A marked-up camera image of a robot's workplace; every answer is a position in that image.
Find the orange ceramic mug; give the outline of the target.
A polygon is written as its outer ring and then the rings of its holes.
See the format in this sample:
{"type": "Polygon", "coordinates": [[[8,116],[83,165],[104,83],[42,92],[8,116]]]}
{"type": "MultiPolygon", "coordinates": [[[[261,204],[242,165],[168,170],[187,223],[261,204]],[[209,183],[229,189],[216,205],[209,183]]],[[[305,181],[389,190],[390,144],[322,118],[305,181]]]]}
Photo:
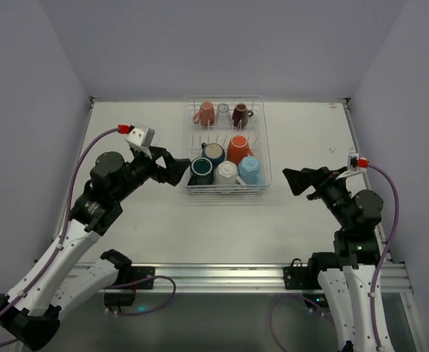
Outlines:
{"type": "Polygon", "coordinates": [[[235,135],[231,138],[230,143],[227,147],[227,160],[234,163],[236,166],[240,162],[249,156],[253,156],[253,152],[250,149],[249,141],[243,135],[235,135]]]}

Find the pink ceramic mug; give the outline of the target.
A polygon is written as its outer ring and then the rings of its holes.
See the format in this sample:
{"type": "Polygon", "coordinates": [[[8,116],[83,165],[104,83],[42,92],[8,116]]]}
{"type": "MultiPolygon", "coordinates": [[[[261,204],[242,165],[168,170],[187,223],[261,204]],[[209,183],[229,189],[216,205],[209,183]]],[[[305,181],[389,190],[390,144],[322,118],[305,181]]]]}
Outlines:
{"type": "Polygon", "coordinates": [[[199,111],[193,116],[193,123],[202,127],[208,127],[215,124],[216,114],[213,104],[210,101],[201,103],[199,111]]]}

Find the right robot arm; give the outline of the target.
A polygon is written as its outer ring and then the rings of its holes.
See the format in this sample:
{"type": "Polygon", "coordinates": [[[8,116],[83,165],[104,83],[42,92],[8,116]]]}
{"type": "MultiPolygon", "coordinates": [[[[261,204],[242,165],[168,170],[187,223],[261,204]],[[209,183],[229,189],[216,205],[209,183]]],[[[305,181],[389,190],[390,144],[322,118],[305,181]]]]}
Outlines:
{"type": "Polygon", "coordinates": [[[386,255],[375,236],[384,201],[369,189],[352,195],[346,184],[367,167],[367,160],[352,158],[349,165],[335,170],[282,171],[294,195],[313,188],[307,199],[321,200],[340,225],[334,234],[333,252],[315,252],[306,265],[296,258],[283,268],[286,289],[323,291],[339,351],[394,350],[381,295],[381,267],[386,255]]]}

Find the white faceted ceramic mug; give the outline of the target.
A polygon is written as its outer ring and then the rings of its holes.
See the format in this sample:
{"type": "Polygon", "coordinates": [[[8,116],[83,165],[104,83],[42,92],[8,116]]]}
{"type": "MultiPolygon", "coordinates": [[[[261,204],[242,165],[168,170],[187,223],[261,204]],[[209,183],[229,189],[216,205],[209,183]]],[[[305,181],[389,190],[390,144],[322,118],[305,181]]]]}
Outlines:
{"type": "Polygon", "coordinates": [[[214,184],[217,186],[246,185],[238,174],[236,164],[231,161],[223,161],[216,167],[214,172],[214,184]]]}

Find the blue round ceramic mug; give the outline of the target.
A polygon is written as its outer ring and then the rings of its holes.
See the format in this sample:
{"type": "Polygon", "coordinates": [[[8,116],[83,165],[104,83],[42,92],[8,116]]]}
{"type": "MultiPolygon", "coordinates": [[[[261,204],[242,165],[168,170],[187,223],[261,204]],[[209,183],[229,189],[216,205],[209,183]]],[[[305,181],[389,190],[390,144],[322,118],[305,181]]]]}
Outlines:
{"type": "Polygon", "coordinates": [[[225,160],[224,148],[217,143],[202,143],[202,157],[208,159],[213,167],[217,167],[225,160]]]}

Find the dark green ceramic mug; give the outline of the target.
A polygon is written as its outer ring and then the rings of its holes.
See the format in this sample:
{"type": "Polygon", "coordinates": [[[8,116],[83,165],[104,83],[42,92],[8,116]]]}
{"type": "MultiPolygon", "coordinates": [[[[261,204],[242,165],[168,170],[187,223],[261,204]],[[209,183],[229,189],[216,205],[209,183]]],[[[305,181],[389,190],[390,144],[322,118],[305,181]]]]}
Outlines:
{"type": "Polygon", "coordinates": [[[195,158],[190,165],[189,186],[209,186],[213,184],[213,164],[205,157],[195,158]]]}

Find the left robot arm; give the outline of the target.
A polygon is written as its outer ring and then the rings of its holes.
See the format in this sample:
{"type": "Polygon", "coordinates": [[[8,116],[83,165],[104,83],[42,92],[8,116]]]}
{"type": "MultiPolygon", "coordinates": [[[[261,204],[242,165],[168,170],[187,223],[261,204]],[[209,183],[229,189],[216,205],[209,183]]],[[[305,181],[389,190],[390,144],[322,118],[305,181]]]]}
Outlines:
{"type": "Polygon", "coordinates": [[[83,254],[121,215],[122,201],[149,179],[176,186],[191,163],[173,158],[162,147],[132,154],[132,161],[114,151],[98,156],[83,194],[68,211],[62,234],[18,284],[0,293],[0,325],[31,351],[53,339],[70,308],[124,278],[131,261],[108,250],[85,274],[66,281],[83,254]]]}

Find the light blue ceramic mug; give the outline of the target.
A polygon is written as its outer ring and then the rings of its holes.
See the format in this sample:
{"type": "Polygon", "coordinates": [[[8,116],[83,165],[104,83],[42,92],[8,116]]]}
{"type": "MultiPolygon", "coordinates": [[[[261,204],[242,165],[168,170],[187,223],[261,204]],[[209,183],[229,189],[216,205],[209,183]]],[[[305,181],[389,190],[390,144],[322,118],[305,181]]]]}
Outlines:
{"type": "Polygon", "coordinates": [[[264,186],[260,162],[254,156],[246,156],[238,165],[239,177],[246,185],[264,186]]]}

